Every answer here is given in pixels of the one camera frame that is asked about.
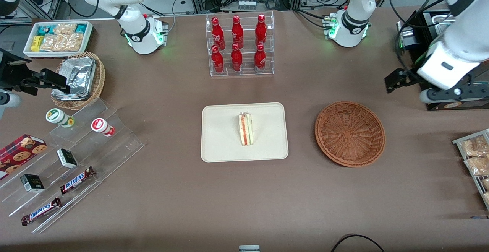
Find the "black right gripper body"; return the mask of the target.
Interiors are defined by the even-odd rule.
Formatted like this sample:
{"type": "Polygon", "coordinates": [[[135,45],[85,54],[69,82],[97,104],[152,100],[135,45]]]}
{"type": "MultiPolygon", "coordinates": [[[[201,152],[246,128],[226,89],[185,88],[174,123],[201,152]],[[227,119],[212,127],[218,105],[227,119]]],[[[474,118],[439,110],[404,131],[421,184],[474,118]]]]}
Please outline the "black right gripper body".
{"type": "Polygon", "coordinates": [[[7,91],[25,91],[26,80],[35,73],[28,68],[31,60],[11,54],[4,49],[0,50],[0,86],[7,91]]]}

